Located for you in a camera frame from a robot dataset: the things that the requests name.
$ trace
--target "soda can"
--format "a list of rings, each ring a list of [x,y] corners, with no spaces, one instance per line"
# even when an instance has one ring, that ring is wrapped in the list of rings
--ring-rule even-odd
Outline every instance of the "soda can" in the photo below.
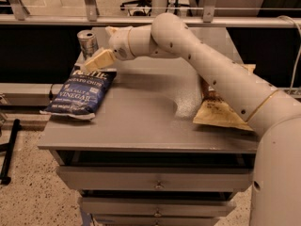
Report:
[[[83,30],[77,34],[79,44],[81,45],[81,50],[84,59],[92,57],[93,54],[98,50],[98,44],[96,35],[91,30]]]

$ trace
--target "drawer handle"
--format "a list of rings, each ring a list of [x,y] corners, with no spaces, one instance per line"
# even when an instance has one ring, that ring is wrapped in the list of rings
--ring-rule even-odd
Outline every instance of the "drawer handle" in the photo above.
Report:
[[[156,190],[161,190],[164,188],[164,186],[161,184],[160,181],[158,181],[157,185],[154,187]]]
[[[155,216],[156,218],[159,218],[159,217],[162,216],[162,214],[159,212],[159,210],[157,210],[157,212],[154,213],[154,216]]]

